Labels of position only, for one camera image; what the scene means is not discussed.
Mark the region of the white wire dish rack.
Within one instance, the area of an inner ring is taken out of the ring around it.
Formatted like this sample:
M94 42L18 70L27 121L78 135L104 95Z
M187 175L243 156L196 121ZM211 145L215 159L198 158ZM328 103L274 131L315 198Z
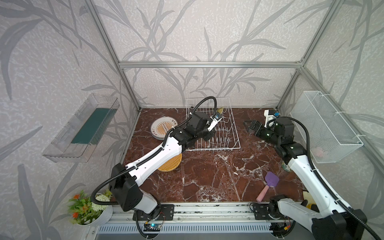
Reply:
M203 98L186 99L186 118L201 100ZM215 135L208 142L203 139L197 140L194 147L187 151L232 151L241 148L229 97L217 98L217 109L220 108L223 108L223 118L215 127ZM214 113L214 102L212 100L204 102L198 107L197 112L204 112L211 116Z

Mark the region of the beige patterned plate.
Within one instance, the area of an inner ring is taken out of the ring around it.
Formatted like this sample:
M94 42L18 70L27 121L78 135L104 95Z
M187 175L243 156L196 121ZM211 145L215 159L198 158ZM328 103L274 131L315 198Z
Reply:
M217 110L217 113L220 114L220 115L222 115L223 111L224 111L224 108L219 108L219 109Z
M160 166L158 168L158 170L161 172L171 172L171 171L175 170L179 165L180 164L176 164L176 165L163 164L162 166Z
M165 162L165 164L168 164L168 165L176 165L176 164L180 164L181 161L182 161L182 154L179 154L171 159L169 159L167 162Z

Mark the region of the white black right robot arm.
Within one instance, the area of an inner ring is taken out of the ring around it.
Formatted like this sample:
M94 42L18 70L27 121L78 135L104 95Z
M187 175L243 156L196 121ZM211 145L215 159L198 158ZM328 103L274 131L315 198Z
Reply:
M317 205L318 211L284 198L277 201L279 212L310 231L316 240L360 240L364 231L380 236L367 224L362 210L354 210L336 193L314 165L310 134L300 121L279 117L273 127L256 120L244 121L247 132L274 146L283 162L299 177Z

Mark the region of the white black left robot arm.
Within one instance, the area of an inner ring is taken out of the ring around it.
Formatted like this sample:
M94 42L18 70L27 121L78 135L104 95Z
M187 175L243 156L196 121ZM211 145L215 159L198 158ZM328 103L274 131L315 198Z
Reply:
M186 120L166 133L160 145L125 166L115 165L111 177L92 192L91 202L99 206L119 205L124 212L141 211L151 220L156 219L162 205L153 195L142 191L141 185L167 161L194 147L198 140L209 141L222 118L215 97L202 99Z

